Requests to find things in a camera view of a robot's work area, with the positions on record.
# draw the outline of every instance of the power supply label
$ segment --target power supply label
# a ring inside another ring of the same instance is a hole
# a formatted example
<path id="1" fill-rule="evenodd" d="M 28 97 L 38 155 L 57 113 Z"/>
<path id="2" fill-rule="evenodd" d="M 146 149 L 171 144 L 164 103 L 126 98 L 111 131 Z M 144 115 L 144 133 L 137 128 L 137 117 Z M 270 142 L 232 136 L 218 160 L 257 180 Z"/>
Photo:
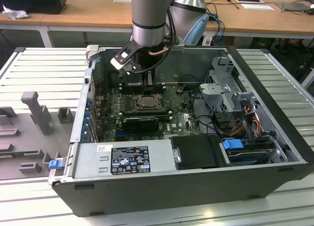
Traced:
<path id="1" fill-rule="evenodd" d="M 148 146 L 112 148 L 110 171 L 113 175 L 150 172 Z"/>

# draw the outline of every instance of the black box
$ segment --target black box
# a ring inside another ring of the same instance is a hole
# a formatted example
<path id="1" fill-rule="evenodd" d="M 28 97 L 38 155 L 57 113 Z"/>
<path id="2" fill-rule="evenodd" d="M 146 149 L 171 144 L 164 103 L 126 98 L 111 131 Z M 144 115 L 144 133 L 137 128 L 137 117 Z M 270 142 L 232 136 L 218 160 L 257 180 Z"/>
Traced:
<path id="1" fill-rule="evenodd" d="M 66 0 L 0 0 L 2 5 L 13 10 L 39 12 L 44 14 L 59 14 Z"/>
<path id="2" fill-rule="evenodd" d="M 170 139 L 172 148 L 178 150 L 181 158 L 181 163 L 176 164 L 177 170 L 226 166 L 219 146 L 221 140 L 216 135 L 174 136 Z"/>

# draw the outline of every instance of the motherboard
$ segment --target motherboard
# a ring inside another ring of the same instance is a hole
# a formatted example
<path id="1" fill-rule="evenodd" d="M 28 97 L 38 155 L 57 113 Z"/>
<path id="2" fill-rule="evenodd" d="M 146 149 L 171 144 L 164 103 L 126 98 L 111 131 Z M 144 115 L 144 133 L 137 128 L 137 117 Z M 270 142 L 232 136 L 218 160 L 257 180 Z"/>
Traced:
<path id="1" fill-rule="evenodd" d="M 163 93 L 124 94 L 113 88 L 104 95 L 98 117 L 100 142 L 169 139 L 198 135 L 201 131 L 192 116 L 191 91 L 166 85 Z"/>

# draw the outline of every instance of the copper pipe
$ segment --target copper pipe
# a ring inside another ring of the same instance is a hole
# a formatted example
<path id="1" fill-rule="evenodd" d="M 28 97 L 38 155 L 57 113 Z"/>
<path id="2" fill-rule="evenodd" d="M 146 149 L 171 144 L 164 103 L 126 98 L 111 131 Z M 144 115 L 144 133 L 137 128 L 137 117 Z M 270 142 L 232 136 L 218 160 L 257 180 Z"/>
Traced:
<path id="1" fill-rule="evenodd" d="M 163 54 L 163 53 L 168 52 L 168 50 L 169 50 L 169 48 L 165 48 L 165 49 L 160 50 L 160 51 L 158 51 L 158 52 L 151 52 L 151 51 L 149 51 L 148 54 L 149 54 L 150 56 L 157 56 L 157 55 L 160 55 L 160 54 Z"/>

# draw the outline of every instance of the floor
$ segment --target floor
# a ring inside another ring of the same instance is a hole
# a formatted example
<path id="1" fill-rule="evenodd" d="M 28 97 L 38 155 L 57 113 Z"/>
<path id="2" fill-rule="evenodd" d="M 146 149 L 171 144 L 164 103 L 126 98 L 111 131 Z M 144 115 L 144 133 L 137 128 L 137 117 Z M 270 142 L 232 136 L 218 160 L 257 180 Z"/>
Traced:
<path id="1" fill-rule="evenodd" d="M 8 39 L 10 44 L 14 47 L 43 47 L 40 34 L 37 31 L 31 30 L 3 30 L 2 33 Z M 84 43 L 83 34 L 81 32 L 66 32 L 66 31 L 51 31 L 50 36 L 54 42 L 55 47 L 86 47 L 89 44 L 98 44 L 103 46 L 122 46 L 130 37 L 129 33 L 101 33 L 88 32 L 88 44 Z M 0 37 L 0 68 L 10 57 L 14 48 L 9 43 L 5 42 L 3 37 Z M 271 39 L 260 39 L 263 46 L 269 46 L 269 51 L 277 58 L 277 60 L 300 82 L 304 79 L 305 72 L 299 72 L 298 68 L 311 57 L 311 53 L 306 50 L 298 50 L 293 47 L 288 48 L 288 54 L 283 55 L 277 49 L 278 39 L 275 41 Z M 235 46 L 238 48 L 248 48 L 249 44 L 243 42 L 251 42 L 249 38 L 242 37 L 235 40 Z M 311 94 L 314 94 L 314 85 L 309 89 Z"/>

